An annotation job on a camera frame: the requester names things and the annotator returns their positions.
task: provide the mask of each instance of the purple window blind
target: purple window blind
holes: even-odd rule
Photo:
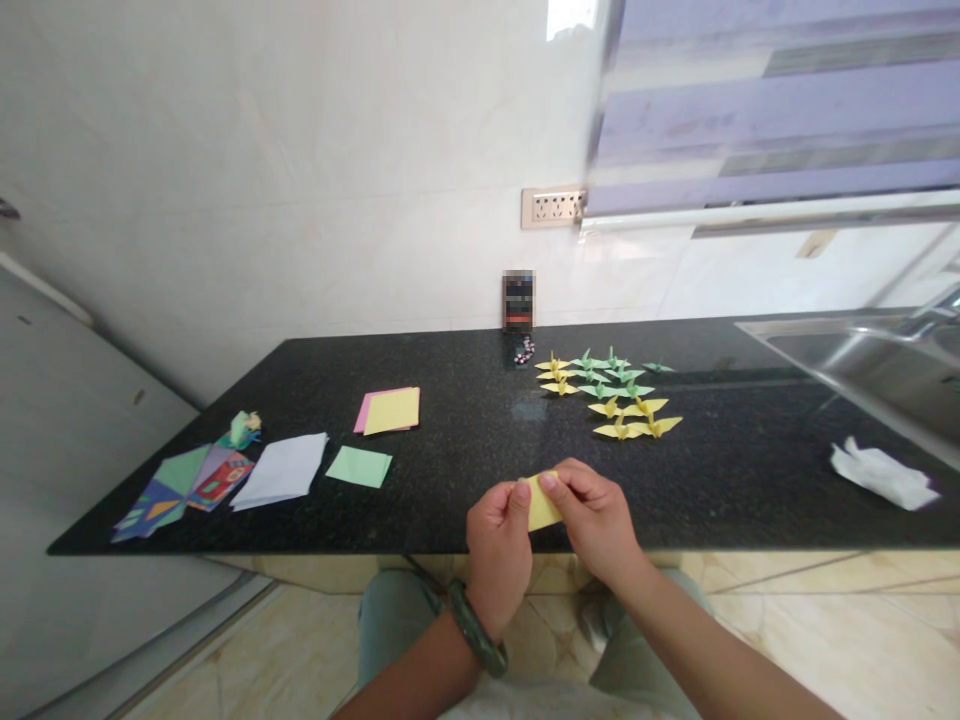
[[[657,86],[614,83],[590,215],[960,184],[960,0],[626,0],[615,51],[611,75]]]

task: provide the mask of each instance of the white paper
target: white paper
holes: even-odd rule
[[[833,446],[830,462],[847,480],[906,510],[916,510],[940,497],[927,487],[930,478],[922,472],[901,465],[882,450],[861,450],[852,437],[847,438],[843,450]]]
[[[326,433],[270,443],[230,506],[249,510],[308,494],[326,446]]]

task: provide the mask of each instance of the countertop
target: countertop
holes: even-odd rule
[[[619,443],[585,393],[540,389],[517,370],[499,330],[287,340],[50,546],[51,555],[462,553],[467,510],[496,482],[573,456],[623,487],[641,545],[681,549],[960,547],[960,473],[809,378],[734,325],[763,317],[538,328],[533,362],[572,360],[612,344],[635,365],[678,372],[640,378],[682,415],[659,441]],[[366,392],[421,388],[420,426],[352,432]],[[215,441],[240,410],[260,413],[265,443],[327,432],[310,494],[254,510],[187,509],[147,539],[110,544],[161,460]],[[933,479],[943,498],[907,512],[838,476],[831,443],[848,436]],[[342,444],[386,452],[379,490],[324,476]],[[246,451],[256,460],[263,445]],[[570,550],[558,524],[535,552]]]

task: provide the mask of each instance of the pants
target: pants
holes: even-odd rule
[[[679,570],[662,572],[712,614],[692,579]],[[365,686],[409,650],[442,610],[440,598],[413,573],[386,570],[377,575],[360,602],[357,687]],[[616,598],[604,602],[603,618],[610,641],[590,684],[610,695],[669,712],[678,720],[699,720],[693,704]]]

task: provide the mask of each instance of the hand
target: hand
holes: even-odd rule
[[[530,486],[522,482],[490,488],[467,513],[467,599],[495,643],[503,639],[530,583],[529,516]]]
[[[623,490],[573,458],[554,470],[559,481],[552,474],[540,475],[540,487],[563,515],[573,551],[619,597],[649,565]]]

